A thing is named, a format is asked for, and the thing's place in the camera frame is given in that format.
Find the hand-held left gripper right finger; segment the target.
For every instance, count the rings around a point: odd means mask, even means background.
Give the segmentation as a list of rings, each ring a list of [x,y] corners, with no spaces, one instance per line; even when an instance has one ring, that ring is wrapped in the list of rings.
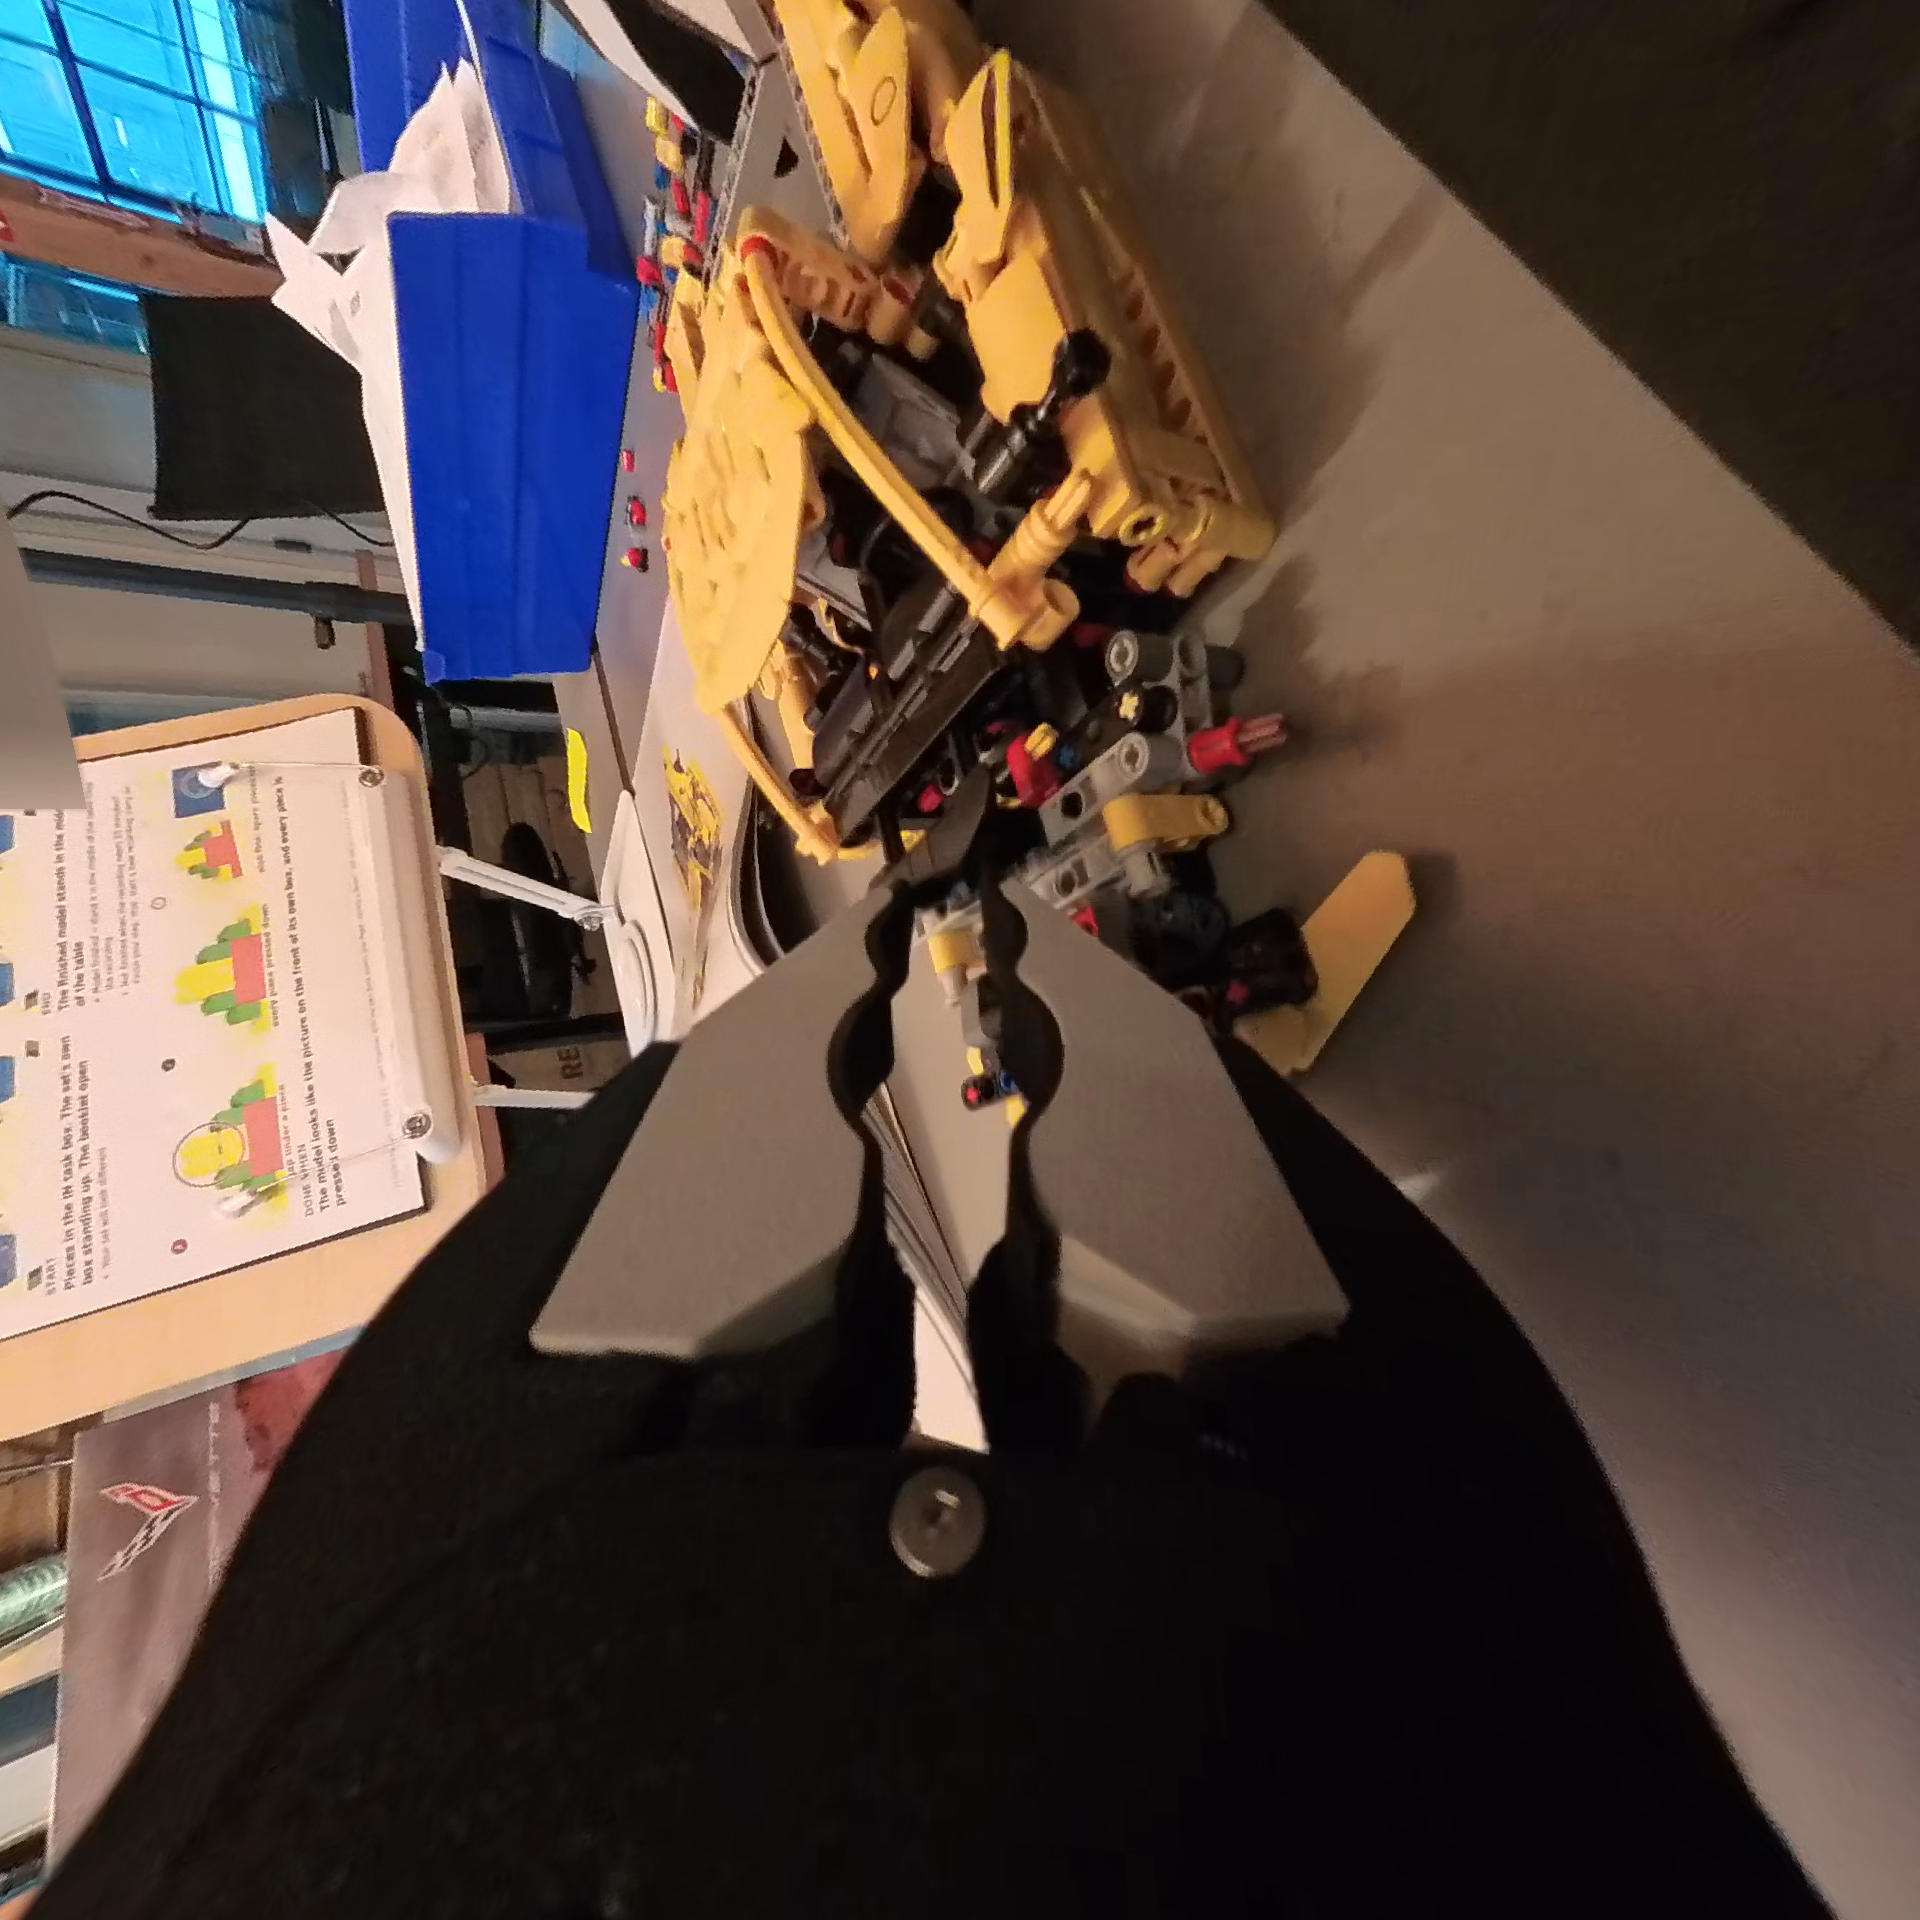
[[[1349,1295],[1201,1019],[1027,883],[983,911],[1023,1103],[1001,1245],[1046,1348],[1180,1380],[1337,1332]]]

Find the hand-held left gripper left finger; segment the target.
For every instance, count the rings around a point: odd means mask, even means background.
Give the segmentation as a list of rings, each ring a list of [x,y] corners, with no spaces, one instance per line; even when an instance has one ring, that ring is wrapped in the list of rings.
[[[865,1111],[913,906],[877,885],[684,1038],[532,1323],[549,1358],[722,1359],[831,1320],[886,1263]]]

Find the yellow toy brick car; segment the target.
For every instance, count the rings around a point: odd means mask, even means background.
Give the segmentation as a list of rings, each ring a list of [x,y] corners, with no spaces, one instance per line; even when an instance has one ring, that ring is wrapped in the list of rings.
[[[1415,910],[1371,852],[1235,918],[1228,787],[1289,741],[1193,603],[1281,527],[1075,100],[967,5],[759,5],[822,214],[737,198],[668,268],[659,552],[699,703],[826,867],[963,840],[916,942],[963,1100],[1019,1115],[975,870],[1307,1071]]]

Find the grey desk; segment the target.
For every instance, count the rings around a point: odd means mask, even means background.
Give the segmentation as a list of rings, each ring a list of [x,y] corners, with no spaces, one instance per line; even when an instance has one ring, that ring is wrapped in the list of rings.
[[[1732,1722],[1915,1724],[1915,659],[1261,5],[970,5],[1193,268],[1299,727],[1222,872],[1421,861],[1309,1082],[1609,1458]]]

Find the open instruction booklet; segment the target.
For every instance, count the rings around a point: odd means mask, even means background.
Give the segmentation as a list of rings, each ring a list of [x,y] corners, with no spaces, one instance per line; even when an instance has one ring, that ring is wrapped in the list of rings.
[[[721,782],[689,752],[662,750],[668,837],[690,931],[677,962],[678,1024],[716,1012],[787,955],[767,918],[759,852],[761,794],[725,771]],[[865,1123],[881,1146],[884,1229],[916,1293],[916,1403],[913,1436],[959,1450],[985,1450],[964,1340],[957,1326],[957,1262],[927,1197],[894,1098],[876,1095]]]

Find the blue plastic bin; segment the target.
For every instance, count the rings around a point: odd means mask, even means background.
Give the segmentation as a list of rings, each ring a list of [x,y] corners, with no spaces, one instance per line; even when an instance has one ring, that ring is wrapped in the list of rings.
[[[378,214],[346,271],[367,438],[428,682],[588,668],[601,596],[641,288],[575,77],[522,5],[343,6],[366,174],[399,171],[431,95],[458,92],[476,174],[508,206]]]

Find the black screen panel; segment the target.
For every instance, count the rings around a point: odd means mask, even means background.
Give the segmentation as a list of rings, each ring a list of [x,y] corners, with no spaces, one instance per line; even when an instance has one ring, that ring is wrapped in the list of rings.
[[[381,514],[359,375],[269,300],[141,293],[157,522]]]

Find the large pile of coloured pins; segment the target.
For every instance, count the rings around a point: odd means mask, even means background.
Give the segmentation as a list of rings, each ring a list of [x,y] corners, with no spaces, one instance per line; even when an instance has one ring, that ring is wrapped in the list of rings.
[[[641,288],[641,335],[659,394],[678,394],[668,350],[668,322],[684,296],[703,302],[717,256],[717,188],[730,146],[675,111],[651,92],[642,99],[642,124],[651,141],[651,174],[642,183],[636,282]]]

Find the white crumpled paper bags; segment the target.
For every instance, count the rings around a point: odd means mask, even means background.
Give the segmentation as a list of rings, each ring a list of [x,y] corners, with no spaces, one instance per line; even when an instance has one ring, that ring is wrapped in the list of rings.
[[[399,400],[397,240],[402,220],[436,232],[453,214],[513,212],[513,183],[477,67],[443,67],[381,171],[339,183],[310,237],[267,220],[271,304],[359,376],[367,443],[390,525],[412,508]]]

